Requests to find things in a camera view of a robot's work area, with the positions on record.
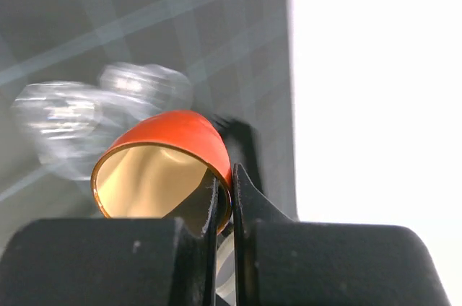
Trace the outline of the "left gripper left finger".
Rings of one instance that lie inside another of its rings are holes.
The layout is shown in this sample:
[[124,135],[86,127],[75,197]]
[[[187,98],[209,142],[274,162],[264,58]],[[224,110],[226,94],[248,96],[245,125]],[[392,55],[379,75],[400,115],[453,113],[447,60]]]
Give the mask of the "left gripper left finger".
[[219,181],[191,195],[205,222],[180,217],[38,219],[1,257],[3,305],[214,305]]

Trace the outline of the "small orange cup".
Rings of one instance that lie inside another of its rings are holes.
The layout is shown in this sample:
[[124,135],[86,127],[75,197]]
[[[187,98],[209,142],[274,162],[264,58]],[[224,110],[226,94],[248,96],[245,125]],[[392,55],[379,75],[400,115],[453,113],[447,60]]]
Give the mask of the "small orange cup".
[[118,137],[91,174],[102,214],[115,218],[180,217],[196,236],[205,233],[212,199],[217,233],[232,213],[232,171],[221,136],[191,110],[148,118]]

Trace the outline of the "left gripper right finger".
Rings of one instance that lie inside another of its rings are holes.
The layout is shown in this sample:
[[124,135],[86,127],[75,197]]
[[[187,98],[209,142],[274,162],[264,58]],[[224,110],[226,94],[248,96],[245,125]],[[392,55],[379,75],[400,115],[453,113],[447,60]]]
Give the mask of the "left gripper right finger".
[[430,253],[393,225],[297,222],[233,170],[239,305],[448,305]]

